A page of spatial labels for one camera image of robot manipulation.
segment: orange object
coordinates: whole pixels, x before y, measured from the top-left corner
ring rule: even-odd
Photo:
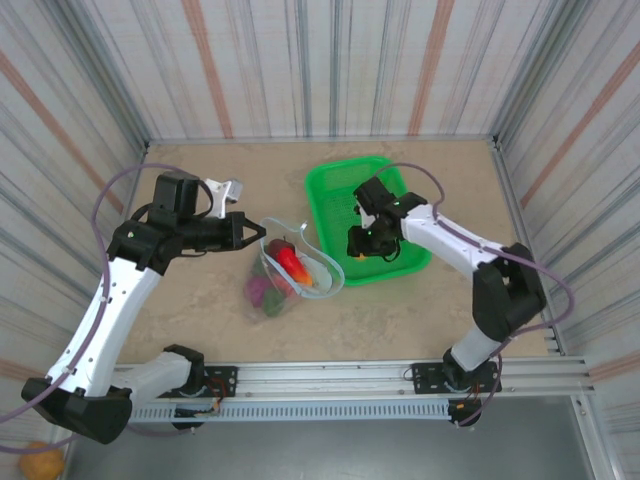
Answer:
[[[302,262],[296,257],[296,253],[291,248],[281,248],[276,253],[276,261],[296,282],[309,287],[313,286],[311,274],[304,268],[304,265],[302,265]]]
[[[33,442],[28,448],[46,447],[43,442]],[[64,471],[62,450],[22,455],[19,461],[20,470],[27,480],[55,480]]]

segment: wire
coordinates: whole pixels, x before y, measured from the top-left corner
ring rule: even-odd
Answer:
[[[466,425],[467,423],[469,423],[471,420],[473,420],[483,412],[483,410],[486,408],[489,402],[491,402],[491,399],[493,399],[493,396],[498,391],[498,385],[500,384],[501,376],[502,376],[502,355],[498,354],[498,377],[496,378],[496,381],[493,382],[493,386],[491,387],[491,391],[489,392],[489,395],[487,396],[487,398],[485,398],[484,402],[482,402],[482,405],[480,405],[480,408],[478,408],[478,410],[473,412],[471,415],[469,415],[467,418],[465,418],[461,422],[457,422],[457,425],[459,427]]]
[[[211,390],[211,393],[213,394],[213,396],[216,396],[216,390],[215,387],[210,383],[210,382],[216,382],[218,385],[220,385],[220,397],[216,397],[216,408],[220,408],[220,404],[222,403],[222,400],[224,400],[227,397],[227,387],[225,386],[224,382],[219,379],[219,378],[215,378],[215,377],[208,377],[205,378],[205,382],[207,384],[207,386],[209,387],[209,390]]]
[[[529,332],[534,332],[536,330],[542,330],[542,329],[545,329],[545,328],[548,328],[548,327],[551,327],[551,326],[554,326],[554,325],[558,325],[560,322],[565,321],[573,313],[573,310],[575,308],[575,302],[576,302],[575,296],[574,296],[573,291],[572,291],[571,287],[569,286],[569,284],[567,282],[565,282],[564,279],[562,279],[558,274],[556,274],[553,271],[549,270],[544,265],[541,265],[541,264],[536,263],[536,262],[532,262],[531,260],[527,260],[526,258],[518,257],[517,255],[513,255],[511,253],[503,252],[502,250],[497,250],[495,248],[491,248],[491,247],[487,247],[485,245],[482,245],[480,242],[478,242],[478,241],[476,241],[476,240],[474,240],[472,238],[469,238],[467,235],[465,235],[462,232],[459,232],[454,227],[448,225],[446,222],[443,222],[442,220],[439,220],[438,219],[438,216],[439,216],[438,207],[442,204],[442,202],[444,202],[445,192],[444,192],[444,188],[442,187],[442,184],[426,168],[421,167],[420,165],[415,165],[413,163],[398,162],[398,163],[392,163],[390,165],[386,165],[386,166],[382,167],[381,169],[379,169],[374,174],[374,176],[377,177],[383,171],[385,171],[385,170],[387,170],[389,168],[393,168],[393,167],[408,167],[408,168],[413,168],[415,170],[419,170],[422,173],[424,173],[425,175],[427,175],[433,181],[433,183],[436,185],[436,187],[438,189],[438,192],[440,193],[440,198],[432,205],[433,218],[437,222],[437,224],[439,226],[441,226],[444,230],[449,232],[454,237],[456,237],[456,238],[468,243],[469,245],[471,245],[471,246],[473,246],[473,247],[475,247],[475,248],[477,248],[479,250],[483,250],[483,251],[485,251],[487,253],[491,253],[491,254],[496,255],[497,257],[503,258],[505,260],[509,260],[509,261],[516,262],[516,263],[519,263],[521,265],[524,265],[526,267],[533,268],[537,272],[542,273],[542,274],[546,275],[547,277],[551,278],[553,281],[555,281],[560,287],[562,287],[564,289],[564,291],[567,294],[567,300],[568,300],[567,308],[557,318],[555,318],[555,319],[553,319],[553,320],[551,320],[549,322],[541,323],[539,325],[532,325],[530,327],[524,327],[524,328],[520,328],[519,330],[516,330],[512,336],[510,336],[504,342],[502,342],[498,346],[498,348],[496,348],[491,353],[491,357],[495,357],[495,356],[498,357],[498,376],[497,376],[497,378],[496,378],[496,380],[495,380],[495,382],[493,384],[493,387],[491,388],[491,392],[489,393],[489,395],[487,396],[485,401],[482,403],[480,408],[473,415],[471,415],[470,417],[468,417],[468,418],[466,418],[463,421],[458,423],[459,426],[466,425],[471,420],[473,420],[475,417],[480,415],[480,413],[486,408],[486,406],[489,404],[489,402],[491,401],[491,399],[495,395],[496,391],[498,390],[498,385],[500,384],[500,378],[502,376],[502,356],[500,355],[500,352],[502,352],[511,343],[511,341],[514,338],[516,338],[518,335],[522,335],[524,333],[529,333]]]

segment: floor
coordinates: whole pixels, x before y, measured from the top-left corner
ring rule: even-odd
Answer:
[[[244,191],[233,207],[254,221],[276,216],[313,225],[304,191],[307,172],[372,154],[427,167],[447,193],[441,212],[488,239],[514,241],[483,141],[155,146],[146,161],[218,181],[240,179]],[[157,174],[143,172],[136,205],[151,200]],[[412,170],[403,176],[410,190],[435,199],[426,176]],[[419,273],[345,288],[331,299],[304,301],[281,317],[252,321],[242,288],[257,248],[175,260],[143,307],[119,362],[146,362],[173,343],[203,352],[209,362],[439,358],[472,325],[471,284],[437,258]],[[514,342],[505,355],[546,355],[537,333]]]
[[[222,423],[173,438],[125,432],[110,445],[77,440],[67,465],[65,480],[594,478],[567,398],[496,398],[473,431],[368,420]]]

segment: red pepper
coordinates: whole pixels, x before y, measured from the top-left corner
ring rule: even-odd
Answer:
[[[295,247],[289,242],[275,239],[269,242],[267,253],[284,268],[296,282],[309,287],[313,286],[311,274],[304,268],[300,259],[296,256]]]

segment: yellow object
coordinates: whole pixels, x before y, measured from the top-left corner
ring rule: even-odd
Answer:
[[[32,442],[28,448],[46,447],[44,442]],[[55,480],[64,471],[62,450],[22,455],[18,462],[27,480]]]

